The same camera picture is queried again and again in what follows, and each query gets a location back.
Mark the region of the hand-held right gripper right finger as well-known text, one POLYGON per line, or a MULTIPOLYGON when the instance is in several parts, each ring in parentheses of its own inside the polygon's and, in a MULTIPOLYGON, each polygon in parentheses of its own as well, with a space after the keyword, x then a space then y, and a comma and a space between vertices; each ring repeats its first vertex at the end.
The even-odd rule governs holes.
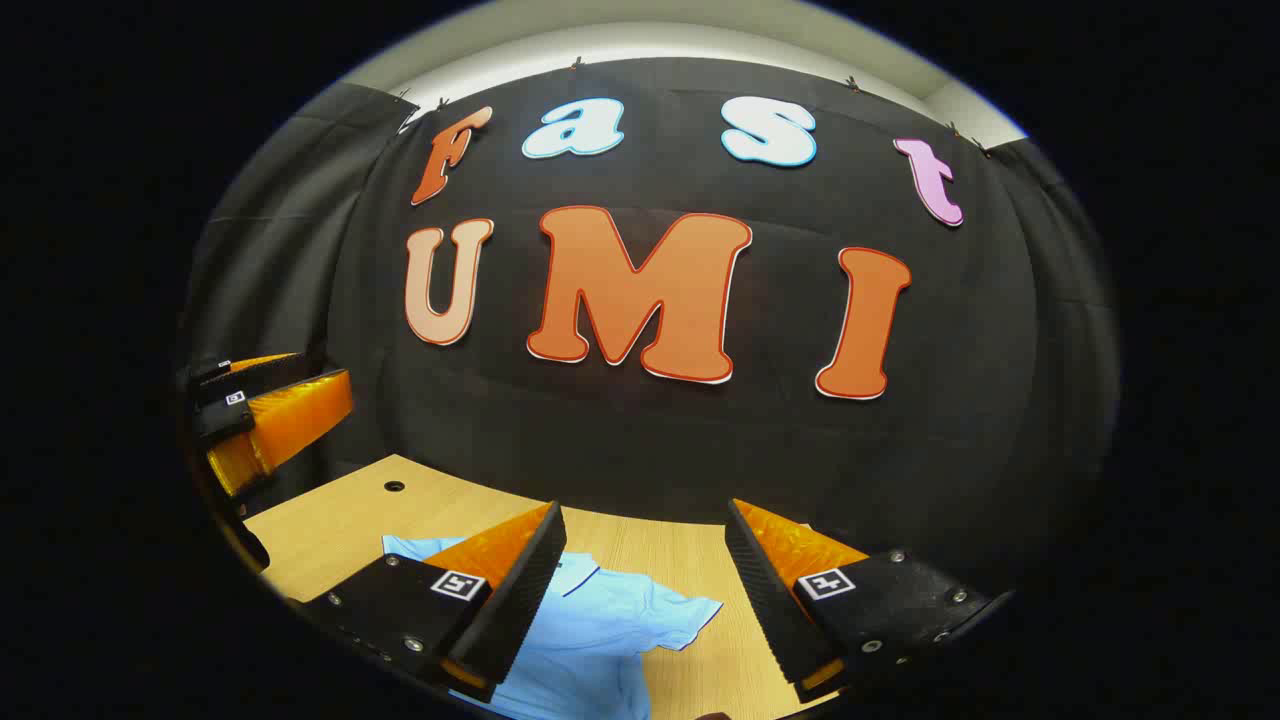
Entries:
POLYGON ((724 543, 785 680, 803 702, 886 685, 1001 611, 989 594, 892 547, 868 553, 740 498, 724 543))

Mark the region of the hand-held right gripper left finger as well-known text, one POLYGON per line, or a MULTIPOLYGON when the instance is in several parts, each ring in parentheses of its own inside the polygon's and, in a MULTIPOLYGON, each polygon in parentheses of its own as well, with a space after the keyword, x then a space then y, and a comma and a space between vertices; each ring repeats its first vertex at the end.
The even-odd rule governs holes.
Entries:
POLYGON ((562 507, 543 503, 424 560, 384 553, 294 607, 393 673, 488 702, 558 568, 562 507))

